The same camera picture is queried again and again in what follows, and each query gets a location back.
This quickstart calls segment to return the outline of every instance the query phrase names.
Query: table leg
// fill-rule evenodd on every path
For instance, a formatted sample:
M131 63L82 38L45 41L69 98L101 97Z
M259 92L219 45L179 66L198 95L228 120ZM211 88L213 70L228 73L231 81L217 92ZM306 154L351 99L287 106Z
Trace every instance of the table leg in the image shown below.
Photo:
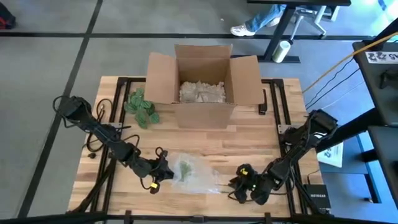
M369 111L359 115L354 120L340 126L335 134L330 138L320 142L316 147L317 152L322 152L334 145L337 145L349 139L359 133L362 133L368 129L368 126L381 126L382 121L380 119L379 112L377 109L373 108Z
M274 36L272 37L269 45L267 47L264 55L257 55L257 59L259 62L274 62L272 60L272 54L275 49L278 47L279 42L288 26L294 12L296 10L295 6L287 6L282 17L280 18L279 24L274 31ZM232 58L243 57L248 55L232 55ZM285 59L281 63L300 63L300 58L298 56L288 56L286 55Z
M378 160L376 150L372 149L366 152L362 152L362 161L364 162L372 162Z

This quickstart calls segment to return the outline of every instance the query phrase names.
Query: white paper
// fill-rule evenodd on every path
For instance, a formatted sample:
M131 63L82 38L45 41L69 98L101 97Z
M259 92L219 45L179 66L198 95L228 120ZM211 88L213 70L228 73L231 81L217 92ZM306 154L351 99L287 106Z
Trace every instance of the white paper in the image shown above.
M369 63L395 64L398 63L398 52L365 52Z
M341 168L343 166L343 143L319 152L318 161Z

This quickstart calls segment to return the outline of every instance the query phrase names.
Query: wooden table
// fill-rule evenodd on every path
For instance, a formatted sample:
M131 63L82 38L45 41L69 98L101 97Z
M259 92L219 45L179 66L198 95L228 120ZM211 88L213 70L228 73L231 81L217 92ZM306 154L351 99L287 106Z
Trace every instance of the wooden table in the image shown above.
M118 77L102 77L99 84L96 104L103 98L113 99ZM304 107L302 91L298 79L284 79L290 117L293 124L303 124L307 114ZM145 83L133 83L131 91L144 87ZM227 197L232 188L227 184L235 176L236 168L244 163L250 163L257 171L280 157L277 131L272 108L272 99L268 84L264 84L267 92L268 111L265 116L258 115L257 106L237 106L232 114L230 124L226 129L180 129L177 127L174 112L169 105L156 105L160 115L160 124L151 124L147 130L138 127L134 115L127 114L124 125L132 128L123 131L122 138L132 134L141 137L138 148L142 156L155 159L155 148L162 146L169 151L184 152L201 157L219 173L221 194L185 194L171 186L171 181L161 184L160 192L151 195L144 190L139 178L129 168L117 164L111 201L110 214L124 214L131 210L134 215L170 215L170 216L217 216L217 217L263 217L270 212L272 217L289 217L288 200L286 196L271 195L268 202L260 206L254 202L244 205ZM284 121L282 105L279 105L282 122ZM110 107L106 107L103 121L107 121ZM81 153L80 165L70 198L69 210L75 208L94 186L100 163L100 154L95 159L88 157L88 150ZM300 160L300 170L303 183L307 174L319 169L315 150L311 150ZM320 172L310 176L311 183L322 184ZM149 185L150 177L144 179ZM297 191L294 190L295 209L300 211Z

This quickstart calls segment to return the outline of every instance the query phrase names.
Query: clear plastic bag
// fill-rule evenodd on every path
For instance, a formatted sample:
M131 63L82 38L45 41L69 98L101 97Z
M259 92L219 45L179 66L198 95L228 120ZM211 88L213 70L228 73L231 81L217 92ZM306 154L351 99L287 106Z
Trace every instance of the clear plastic bag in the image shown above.
M173 187L192 194L220 193L218 173L205 161L186 153L173 154L171 158Z

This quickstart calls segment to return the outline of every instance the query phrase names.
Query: artificial plant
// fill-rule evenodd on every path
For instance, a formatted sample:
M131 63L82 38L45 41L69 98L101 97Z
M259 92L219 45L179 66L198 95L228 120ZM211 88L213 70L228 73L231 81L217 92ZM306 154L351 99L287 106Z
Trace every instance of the artificial plant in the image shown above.
M143 129L148 128L148 120L152 124L159 123L159 114L155 112L155 105L150 101L144 100L143 88L138 88L137 91L129 95L127 102L124 102L124 110L135 114L138 125Z

